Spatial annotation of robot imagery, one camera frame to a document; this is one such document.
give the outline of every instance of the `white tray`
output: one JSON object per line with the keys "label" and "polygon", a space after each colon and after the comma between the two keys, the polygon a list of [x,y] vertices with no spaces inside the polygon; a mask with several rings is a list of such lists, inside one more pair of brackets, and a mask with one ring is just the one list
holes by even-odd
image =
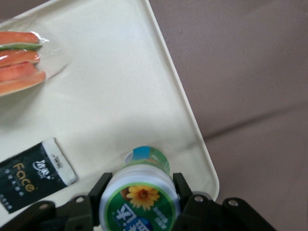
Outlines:
{"label": "white tray", "polygon": [[[151,145],[193,191],[217,198],[216,172],[148,1],[51,0],[24,17],[52,32],[71,63],[0,98],[0,161],[55,137],[79,176],[44,198],[60,206],[117,171],[127,152]],[[19,212],[1,206],[0,225]]]}

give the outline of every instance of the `brown fabric surface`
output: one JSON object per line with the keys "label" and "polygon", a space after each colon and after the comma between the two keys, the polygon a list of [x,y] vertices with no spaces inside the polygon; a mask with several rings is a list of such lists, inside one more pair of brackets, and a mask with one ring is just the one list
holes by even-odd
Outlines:
{"label": "brown fabric surface", "polygon": [[[45,0],[0,0],[10,18]],[[308,2],[150,0],[220,179],[277,230],[307,230]]]}

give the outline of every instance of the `white bottle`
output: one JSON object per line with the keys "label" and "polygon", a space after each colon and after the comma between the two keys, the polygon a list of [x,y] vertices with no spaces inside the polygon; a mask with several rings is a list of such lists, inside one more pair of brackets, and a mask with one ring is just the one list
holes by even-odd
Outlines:
{"label": "white bottle", "polygon": [[99,210],[106,231],[168,231],[179,214],[168,160],[148,146],[126,156],[123,168],[108,183]]}

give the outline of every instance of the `screw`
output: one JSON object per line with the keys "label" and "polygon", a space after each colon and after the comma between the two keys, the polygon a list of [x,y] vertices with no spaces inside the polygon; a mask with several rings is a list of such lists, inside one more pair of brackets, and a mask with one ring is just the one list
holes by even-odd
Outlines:
{"label": "screw", "polygon": [[45,208],[48,208],[48,204],[41,204],[39,207],[38,207],[40,210],[43,210]]}
{"label": "screw", "polygon": [[239,203],[238,203],[236,200],[229,200],[228,203],[229,203],[231,206],[239,206]]}
{"label": "screw", "polygon": [[84,201],[84,198],[83,198],[82,196],[78,197],[78,198],[75,200],[76,203],[81,203],[81,202],[83,202],[83,201]]}
{"label": "screw", "polygon": [[195,196],[194,200],[197,202],[202,202],[203,201],[203,197],[202,196]]}

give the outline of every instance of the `yellow flower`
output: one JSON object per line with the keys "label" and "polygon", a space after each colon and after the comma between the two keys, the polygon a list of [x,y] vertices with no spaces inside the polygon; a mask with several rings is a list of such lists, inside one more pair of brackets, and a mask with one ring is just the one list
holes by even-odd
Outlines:
{"label": "yellow flower", "polygon": [[142,206],[144,211],[150,210],[151,206],[154,205],[154,201],[158,201],[160,197],[158,190],[145,185],[130,186],[128,191],[129,194],[126,197],[131,199],[130,203],[133,204],[133,207],[139,208]]}

